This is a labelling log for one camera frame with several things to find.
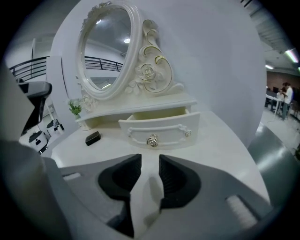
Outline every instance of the drawer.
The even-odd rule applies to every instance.
[[[137,112],[119,120],[122,132],[135,146],[148,149],[177,149],[193,145],[197,139],[199,112],[185,107]]]

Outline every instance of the ceiling light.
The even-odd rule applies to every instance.
[[[270,65],[266,65],[266,68],[268,68],[268,69],[274,69],[274,67],[272,67]]]
[[[298,59],[296,58],[295,54],[291,50],[287,50],[285,53],[290,57],[290,59],[293,62],[298,62]]]
[[[108,86],[110,86],[111,83],[107,84],[106,86],[104,86],[102,89],[107,88]]]

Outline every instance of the railing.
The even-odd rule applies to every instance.
[[[122,63],[110,61],[102,58],[84,57],[86,69],[98,69],[108,71],[121,71]]]
[[[46,74],[46,59],[47,57],[36,58],[26,62],[22,62],[10,68],[10,71],[17,79],[22,79],[24,82],[32,78]],[[110,61],[102,58],[85,56],[86,69],[108,70],[119,72],[123,64],[115,61]]]

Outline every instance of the ornate mirror frame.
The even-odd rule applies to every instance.
[[[88,34],[94,27],[96,19],[99,15],[109,9],[120,8],[127,11],[131,21],[131,33],[130,33],[130,44],[125,57],[125,61],[120,71],[119,76],[115,80],[114,84],[105,91],[99,90],[98,87],[86,76],[86,66],[84,58],[85,45],[88,39]],[[128,83],[131,73],[134,70],[139,50],[142,46],[142,20],[137,7],[129,2],[123,0],[112,0],[105,3],[100,3],[94,6],[88,13],[87,18],[82,23],[82,28],[79,34],[79,42],[77,45],[77,76],[83,89],[91,95],[93,98],[98,100],[108,100],[116,96],[125,85]]]

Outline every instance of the vanity table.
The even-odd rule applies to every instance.
[[[130,192],[135,237],[151,225],[145,216],[159,214],[164,195],[158,174],[160,154],[223,170],[270,202],[257,166],[239,138],[213,112],[195,111],[197,101],[175,81],[172,67],[157,45],[155,22],[143,20],[136,6],[121,0],[100,3],[87,15],[74,49],[76,60],[62,56],[65,62],[75,64],[74,75],[82,89],[80,102],[87,114],[76,120],[81,129],[52,150],[58,167],[141,154],[142,174]],[[103,39],[101,46],[113,43],[109,48],[115,47],[126,57],[116,79],[95,80],[87,69],[85,51],[89,38],[110,36],[105,23],[121,36],[109,42]],[[119,30],[120,23],[128,29]],[[104,74],[101,62],[94,68]],[[96,131],[101,139],[87,146],[85,138]]]

